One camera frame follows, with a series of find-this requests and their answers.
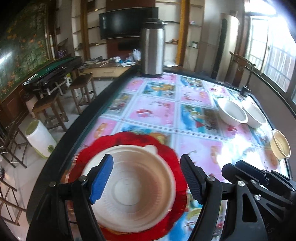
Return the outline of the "white plastic bag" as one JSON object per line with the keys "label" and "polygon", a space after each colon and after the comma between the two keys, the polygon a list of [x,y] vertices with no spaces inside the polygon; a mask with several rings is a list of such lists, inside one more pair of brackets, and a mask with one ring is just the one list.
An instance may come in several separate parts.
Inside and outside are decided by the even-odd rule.
{"label": "white plastic bag", "polygon": [[133,49],[132,54],[135,62],[141,60],[141,52],[139,50]]}

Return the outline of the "cream ribbed bowl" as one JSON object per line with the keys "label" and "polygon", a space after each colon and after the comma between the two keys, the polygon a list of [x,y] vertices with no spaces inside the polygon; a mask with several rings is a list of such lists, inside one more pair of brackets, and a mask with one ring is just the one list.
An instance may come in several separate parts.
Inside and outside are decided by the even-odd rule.
{"label": "cream ribbed bowl", "polygon": [[101,198],[92,205],[97,222],[116,232],[141,232],[162,221],[176,197],[176,181],[154,145],[120,145],[96,154],[84,167],[87,175],[105,154],[114,165]]}
{"label": "cream ribbed bowl", "polygon": [[281,131],[276,129],[273,130],[270,146],[273,154],[278,160],[290,158],[290,144]]}

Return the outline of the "wooden stool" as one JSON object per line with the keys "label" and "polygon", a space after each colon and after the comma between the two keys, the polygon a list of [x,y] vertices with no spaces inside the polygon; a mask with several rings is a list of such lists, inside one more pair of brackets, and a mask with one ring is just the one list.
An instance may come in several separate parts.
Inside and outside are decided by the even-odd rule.
{"label": "wooden stool", "polygon": [[45,120],[43,124],[48,130],[61,127],[63,132],[67,132],[65,122],[68,122],[66,111],[61,103],[60,94],[54,92],[51,95],[39,99],[32,109],[33,114],[38,120],[41,119],[41,114]]}
{"label": "wooden stool", "polygon": [[81,107],[91,104],[96,99],[97,93],[94,85],[93,73],[79,75],[70,85],[74,104],[79,114]]}

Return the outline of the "white green bin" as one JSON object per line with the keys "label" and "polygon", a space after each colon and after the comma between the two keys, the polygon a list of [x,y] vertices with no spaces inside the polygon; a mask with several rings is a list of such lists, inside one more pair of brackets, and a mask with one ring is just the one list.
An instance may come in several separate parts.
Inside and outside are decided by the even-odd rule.
{"label": "white green bin", "polygon": [[35,151],[44,159],[48,159],[57,145],[56,140],[40,120],[34,120],[28,125],[25,136]]}

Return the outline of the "colourful fruit tablecloth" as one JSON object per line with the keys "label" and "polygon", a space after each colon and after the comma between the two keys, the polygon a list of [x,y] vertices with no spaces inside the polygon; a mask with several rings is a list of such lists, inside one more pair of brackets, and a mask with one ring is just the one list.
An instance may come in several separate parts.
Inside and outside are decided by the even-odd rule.
{"label": "colourful fruit tablecloth", "polygon": [[218,114],[219,98],[244,101],[235,90],[174,73],[130,78],[83,135],[65,181],[77,178],[101,150],[121,145],[120,137],[127,137],[126,145],[140,146],[142,136],[161,152],[175,152],[175,159],[166,159],[172,169],[188,154],[219,181],[224,181],[222,167],[239,160],[288,176],[286,161],[277,160],[271,150],[270,124],[252,128],[245,123],[236,127],[224,123]]}

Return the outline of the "black television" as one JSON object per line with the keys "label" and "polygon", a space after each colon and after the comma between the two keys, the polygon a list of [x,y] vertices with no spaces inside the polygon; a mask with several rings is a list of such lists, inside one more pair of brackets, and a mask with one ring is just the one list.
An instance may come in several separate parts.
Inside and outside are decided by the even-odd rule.
{"label": "black television", "polygon": [[158,7],[126,8],[99,14],[99,32],[103,40],[139,37],[148,18],[158,18]]}

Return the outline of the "steel thermos flask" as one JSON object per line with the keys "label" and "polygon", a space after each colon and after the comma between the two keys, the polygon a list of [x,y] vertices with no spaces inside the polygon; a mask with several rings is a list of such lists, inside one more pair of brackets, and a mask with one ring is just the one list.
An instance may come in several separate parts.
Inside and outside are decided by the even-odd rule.
{"label": "steel thermos flask", "polygon": [[140,71],[144,77],[157,78],[163,75],[165,25],[156,18],[148,18],[142,25]]}

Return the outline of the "white paper bowl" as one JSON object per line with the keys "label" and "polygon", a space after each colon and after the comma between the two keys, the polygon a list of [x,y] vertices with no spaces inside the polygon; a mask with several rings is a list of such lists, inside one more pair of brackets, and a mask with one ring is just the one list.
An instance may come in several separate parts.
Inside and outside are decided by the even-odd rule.
{"label": "white paper bowl", "polygon": [[246,112],[236,102],[221,97],[217,99],[217,104],[219,115],[226,124],[236,127],[248,122]]}
{"label": "white paper bowl", "polygon": [[247,124],[250,127],[257,129],[267,122],[265,115],[254,104],[248,101],[243,101],[242,106],[243,106],[243,110],[247,114],[247,117],[248,117]]}

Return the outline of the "green mahjong table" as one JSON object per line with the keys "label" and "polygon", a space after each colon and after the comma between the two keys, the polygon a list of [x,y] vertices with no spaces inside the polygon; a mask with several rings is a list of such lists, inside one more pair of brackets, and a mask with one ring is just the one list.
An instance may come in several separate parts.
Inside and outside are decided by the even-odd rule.
{"label": "green mahjong table", "polygon": [[48,92],[56,82],[66,76],[68,73],[78,69],[82,65],[81,56],[63,58],[56,60],[22,83],[26,91]]}

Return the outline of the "dark wooden side chair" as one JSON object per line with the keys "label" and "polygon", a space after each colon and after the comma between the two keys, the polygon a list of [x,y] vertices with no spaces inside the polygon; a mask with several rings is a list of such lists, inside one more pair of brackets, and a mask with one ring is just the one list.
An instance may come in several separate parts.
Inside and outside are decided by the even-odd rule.
{"label": "dark wooden side chair", "polygon": [[19,164],[26,169],[25,155],[32,145],[20,130],[17,121],[12,122],[4,131],[1,134],[1,157],[13,168]]}

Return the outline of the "white standing air conditioner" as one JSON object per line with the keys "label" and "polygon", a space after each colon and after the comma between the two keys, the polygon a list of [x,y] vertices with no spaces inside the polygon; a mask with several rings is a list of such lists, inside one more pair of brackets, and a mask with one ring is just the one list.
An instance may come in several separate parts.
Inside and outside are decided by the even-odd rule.
{"label": "white standing air conditioner", "polygon": [[215,80],[225,81],[231,61],[230,52],[234,52],[236,48],[239,25],[235,16],[225,13],[220,15],[218,45],[211,73],[211,78]]}

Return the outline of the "flower landscape painting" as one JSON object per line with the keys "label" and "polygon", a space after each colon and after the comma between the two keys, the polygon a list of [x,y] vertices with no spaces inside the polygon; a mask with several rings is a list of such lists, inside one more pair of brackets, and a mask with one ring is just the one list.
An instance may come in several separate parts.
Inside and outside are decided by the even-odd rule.
{"label": "flower landscape painting", "polygon": [[1,101],[52,60],[48,3],[27,6],[1,36]]}

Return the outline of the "small black table clamp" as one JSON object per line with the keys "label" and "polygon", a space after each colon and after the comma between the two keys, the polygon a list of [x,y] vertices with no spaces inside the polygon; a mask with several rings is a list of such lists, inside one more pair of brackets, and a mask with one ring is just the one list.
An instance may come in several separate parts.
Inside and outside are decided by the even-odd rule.
{"label": "small black table clamp", "polygon": [[243,85],[241,90],[240,90],[240,95],[243,97],[248,97],[248,95],[250,94],[251,90],[249,89],[248,86]]}

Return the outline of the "small red glass plate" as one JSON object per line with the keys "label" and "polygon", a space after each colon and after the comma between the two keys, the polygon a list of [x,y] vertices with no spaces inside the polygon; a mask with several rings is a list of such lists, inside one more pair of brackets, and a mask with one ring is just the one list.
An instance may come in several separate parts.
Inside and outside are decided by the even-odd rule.
{"label": "small red glass plate", "polygon": [[92,206],[107,240],[158,240],[182,217],[187,184],[175,151],[151,135],[119,132],[86,145],[68,182],[87,174],[106,154],[114,165],[100,200]]}

